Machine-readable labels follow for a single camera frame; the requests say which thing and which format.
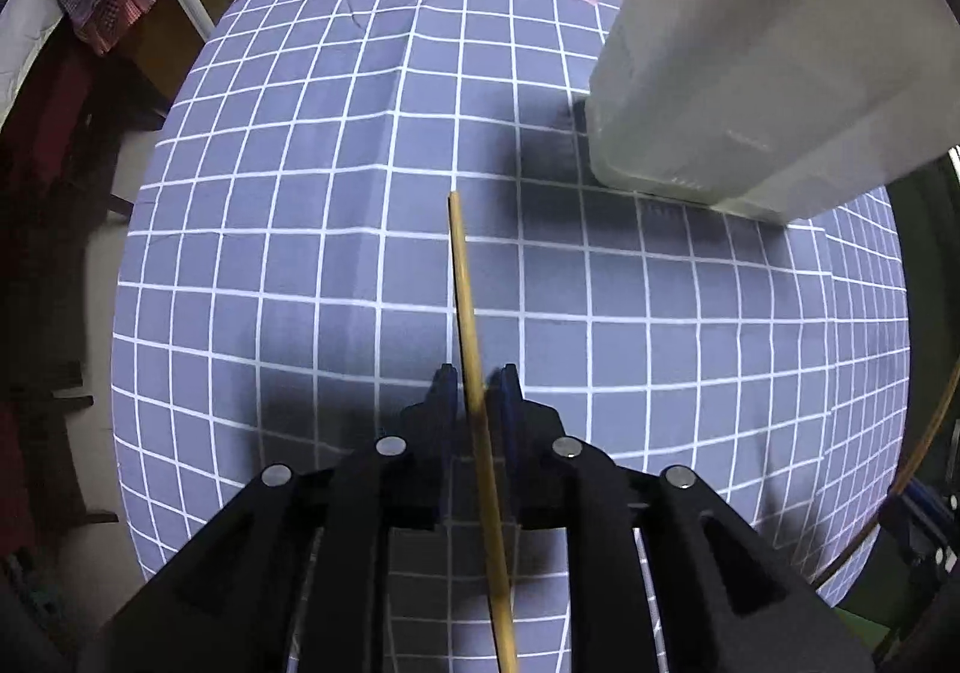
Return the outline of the brown wooden chopstick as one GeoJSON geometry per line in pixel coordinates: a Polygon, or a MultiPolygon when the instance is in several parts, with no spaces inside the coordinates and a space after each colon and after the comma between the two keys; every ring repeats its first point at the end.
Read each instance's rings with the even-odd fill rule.
{"type": "Polygon", "coordinates": [[[454,274],[455,315],[464,376],[464,400],[466,400],[475,480],[477,480],[478,522],[482,530],[494,650],[496,650],[498,670],[517,673],[519,657],[517,657],[516,632],[514,632],[512,620],[511,584],[501,525],[500,494],[496,485],[490,423],[488,423],[487,394],[485,393],[485,376],[482,372],[477,317],[475,317],[475,306],[473,306],[466,223],[464,223],[464,210],[462,210],[459,192],[452,191],[449,194],[448,217],[452,273],[454,274]]]}

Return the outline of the white plastic utensil holder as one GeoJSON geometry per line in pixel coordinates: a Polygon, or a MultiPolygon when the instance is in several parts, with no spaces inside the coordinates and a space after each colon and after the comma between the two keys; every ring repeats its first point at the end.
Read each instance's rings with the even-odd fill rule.
{"type": "Polygon", "coordinates": [[[789,223],[958,139],[958,0],[623,0],[590,75],[602,184],[789,223]]]}

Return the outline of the white hanging sheet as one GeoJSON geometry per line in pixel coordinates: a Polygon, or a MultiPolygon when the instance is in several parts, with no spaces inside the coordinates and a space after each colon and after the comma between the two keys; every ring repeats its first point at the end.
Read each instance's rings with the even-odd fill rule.
{"type": "Polygon", "coordinates": [[[57,0],[8,0],[0,19],[0,125],[47,40],[64,18],[57,0]]]}

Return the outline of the blue checkered tablecloth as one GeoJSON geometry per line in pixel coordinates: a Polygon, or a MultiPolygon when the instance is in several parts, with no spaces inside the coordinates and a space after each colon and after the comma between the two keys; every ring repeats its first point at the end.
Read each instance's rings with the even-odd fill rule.
{"type": "Polygon", "coordinates": [[[599,171],[622,0],[237,0],[112,334],[145,585],[88,671],[869,671],[838,556],[910,385],[884,189],[599,171]]]}

